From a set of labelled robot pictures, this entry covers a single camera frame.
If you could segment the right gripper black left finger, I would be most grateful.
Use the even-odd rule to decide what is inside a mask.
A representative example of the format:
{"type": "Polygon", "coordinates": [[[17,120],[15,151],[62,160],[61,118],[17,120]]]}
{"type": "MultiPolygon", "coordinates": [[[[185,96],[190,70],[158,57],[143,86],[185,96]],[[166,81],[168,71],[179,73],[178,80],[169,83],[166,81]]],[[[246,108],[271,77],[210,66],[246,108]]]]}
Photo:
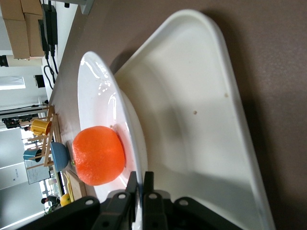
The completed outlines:
{"type": "Polygon", "coordinates": [[[131,172],[125,190],[118,190],[100,205],[94,230],[131,230],[136,220],[139,185],[136,172],[131,172]]]}

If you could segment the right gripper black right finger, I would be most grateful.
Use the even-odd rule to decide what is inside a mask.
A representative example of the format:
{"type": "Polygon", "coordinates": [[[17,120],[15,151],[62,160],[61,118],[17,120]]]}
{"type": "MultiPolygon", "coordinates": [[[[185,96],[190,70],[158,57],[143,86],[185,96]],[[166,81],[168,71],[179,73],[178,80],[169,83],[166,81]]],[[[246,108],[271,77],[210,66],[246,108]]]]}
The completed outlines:
{"type": "Polygon", "coordinates": [[[167,230],[162,196],[154,191],[154,173],[146,172],[142,195],[142,222],[144,230],[167,230]]]}

